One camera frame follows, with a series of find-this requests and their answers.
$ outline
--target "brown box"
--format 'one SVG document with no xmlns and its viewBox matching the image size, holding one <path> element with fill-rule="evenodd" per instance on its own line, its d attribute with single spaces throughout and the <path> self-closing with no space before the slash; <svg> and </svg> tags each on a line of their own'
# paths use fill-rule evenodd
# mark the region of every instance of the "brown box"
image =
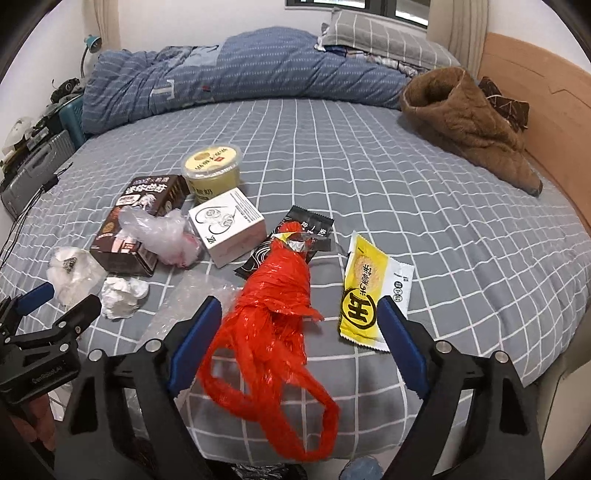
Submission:
<svg viewBox="0 0 591 480">
<path fill-rule="evenodd" d="M 121 235 L 119 211 L 130 205 L 140 207 L 151 215 L 162 216 L 181 208 L 188 194 L 189 188 L 181 175 L 134 178 L 97 233 L 90 246 L 90 254 L 107 272 L 153 275 L 157 256 L 147 251 L 141 242 Z"/>
</svg>

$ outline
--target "curtain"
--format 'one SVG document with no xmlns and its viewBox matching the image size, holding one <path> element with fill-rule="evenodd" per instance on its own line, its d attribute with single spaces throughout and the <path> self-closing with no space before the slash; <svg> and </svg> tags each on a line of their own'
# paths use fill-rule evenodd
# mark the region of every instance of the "curtain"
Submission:
<svg viewBox="0 0 591 480">
<path fill-rule="evenodd" d="M 427 39 L 447 48 L 478 75 L 488 26 L 488 0 L 431 0 Z"/>
<path fill-rule="evenodd" d="M 120 50 L 119 0 L 84 0 L 85 35 L 99 35 L 103 50 Z"/>
</svg>

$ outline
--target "blue object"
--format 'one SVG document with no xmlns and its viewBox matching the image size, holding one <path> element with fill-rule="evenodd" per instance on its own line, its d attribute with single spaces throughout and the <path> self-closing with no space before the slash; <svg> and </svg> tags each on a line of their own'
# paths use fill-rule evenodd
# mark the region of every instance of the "blue object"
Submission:
<svg viewBox="0 0 591 480">
<path fill-rule="evenodd" d="M 316 40 L 302 30 L 271 27 L 207 48 L 105 51 L 86 85 L 84 131 L 100 134 L 159 113 L 242 99 L 305 97 L 399 108 L 406 75 L 315 50 Z"/>
<path fill-rule="evenodd" d="M 384 470 L 371 455 L 351 460 L 339 475 L 339 480 L 381 480 Z"/>
<path fill-rule="evenodd" d="M 86 142 L 86 135 L 82 130 L 82 105 L 83 99 L 80 95 L 66 102 L 58 113 L 61 125 L 70 134 L 70 139 L 76 150 Z"/>
<path fill-rule="evenodd" d="M 170 362 L 167 389 L 173 398 L 178 396 L 181 390 L 191 386 L 195 372 L 222 324 L 222 304 L 218 299 L 213 299 L 204 310 L 199 309 L 195 315 L 199 315 L 197 322 L 177 348 Z"/>
<path fill-rule="evenodd" d="M 56 292 L 53 289 L 53 285 L 51 285 L 49 282 L 42 283 L 18 299 L 16 313 L 18 313 L 21 317 L 25 317 L 30 313 L 33 313 L 41 305 L 50 301 L 55 293 Z"/>
<path fill-rule="evenodd" d="M 402 313 L 392 308 L 388 299 L 378 302 L 378 326 L 407 387 L 424 399 L 430 387 L 427 380 L 427 361 L 414 344 L 402 321 Z"/>
<path fill-rule="evenodd" d="M 84 43 L 86 44 L 86 48 L 88 48 L 88 51 L 90 53 L 98 52 L 101 49 L 101 47 L 103 46 L 102 38 L 100 38 L 96 35 L 88 35 L 84 39 Z"/>
</svg>

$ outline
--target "teal lamp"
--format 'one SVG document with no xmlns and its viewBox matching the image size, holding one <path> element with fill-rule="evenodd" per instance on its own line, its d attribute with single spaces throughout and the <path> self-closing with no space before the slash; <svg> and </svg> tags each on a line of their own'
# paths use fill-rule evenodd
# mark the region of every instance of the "teal lamp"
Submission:
<svg viewBox="0 0 591 480">
<path fill-rule="evenodd" d="M 84 49 L 84 55 L 82 55 L 82 60 L 80 62 L 80 80 L 84 78 L 84 59 L 86 58 L 86 53 L 96 53 L 103 46 L 102 39 L 96 35 L 88 35 L 84 39 L 84 43 L 86 44 L 86 48 Z"/>
</svg>

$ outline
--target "wooden headboard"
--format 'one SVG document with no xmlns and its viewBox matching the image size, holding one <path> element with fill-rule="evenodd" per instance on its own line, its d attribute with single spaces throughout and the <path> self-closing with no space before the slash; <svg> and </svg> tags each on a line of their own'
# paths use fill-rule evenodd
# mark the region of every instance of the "wooden headboard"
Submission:
<svg viewBox="0 0 591 480">
<path fill-rule="evenodd" d="M 479 78 L 529 102 L 525 147 L 591 234 L 591 74 L 535 45 L 488 33 Z"/>
</svg>

